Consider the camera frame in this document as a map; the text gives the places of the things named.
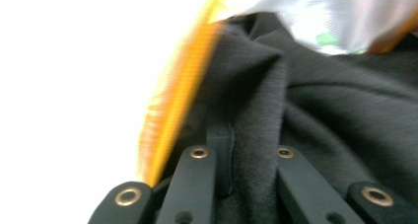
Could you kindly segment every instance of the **dark gray cloth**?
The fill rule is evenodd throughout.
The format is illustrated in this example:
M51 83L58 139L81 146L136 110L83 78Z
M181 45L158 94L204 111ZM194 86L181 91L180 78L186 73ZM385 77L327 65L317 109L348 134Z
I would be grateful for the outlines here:
M217 223L287 223L279 144L299 149L345 195L381 183L418 206L418 51L326 57L273 14L229 21L196 103L223 104L236 133L234 192Z

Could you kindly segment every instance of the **white surface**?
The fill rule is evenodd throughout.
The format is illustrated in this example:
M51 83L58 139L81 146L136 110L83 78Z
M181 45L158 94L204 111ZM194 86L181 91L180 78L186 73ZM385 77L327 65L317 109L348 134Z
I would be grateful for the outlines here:
M135 179L148 97L203 0L0 0L0 223L87 223Z

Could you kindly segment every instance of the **brass screw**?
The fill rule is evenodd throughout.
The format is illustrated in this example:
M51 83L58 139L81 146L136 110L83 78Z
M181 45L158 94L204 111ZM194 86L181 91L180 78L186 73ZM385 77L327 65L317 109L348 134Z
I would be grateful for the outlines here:
M124 198L123 196L127 193L133 193L133 197ZM116 198L114 199L114 202L116 202L119 206L129 206L133 203L137 202L139 198L141 198L142 192L137 187L129 187L124 190L122 190L120 193L117 194Z
M279 148L277 155L281 158L293 158L295 153L293 153L293 151L288 148Z
M379 206L392 206L393 198L386 192L376 187L364 187L362 189L362 195L368 201L377 204Z
M191 150L190 156L196 159L202 159L209 155L209 151L206 148L195 148Z

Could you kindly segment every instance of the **white plastic wrapper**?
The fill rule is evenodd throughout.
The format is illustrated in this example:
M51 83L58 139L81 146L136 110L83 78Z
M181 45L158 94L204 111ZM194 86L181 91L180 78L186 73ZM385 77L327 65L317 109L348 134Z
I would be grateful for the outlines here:
M385 52L418 25L418 0L227 0L220 18L275 12L301 44L325 54Z

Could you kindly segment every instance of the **black garment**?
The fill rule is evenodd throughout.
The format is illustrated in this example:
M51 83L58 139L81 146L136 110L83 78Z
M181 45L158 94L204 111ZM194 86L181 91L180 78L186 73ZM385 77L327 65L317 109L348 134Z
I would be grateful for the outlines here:
M369 181L418 206L416 48L327 57L295 43L274 14L233 18L195 104L218 102L236 145L234 192L218 201L217 223L287 223L279 144L299 149L342 196Z

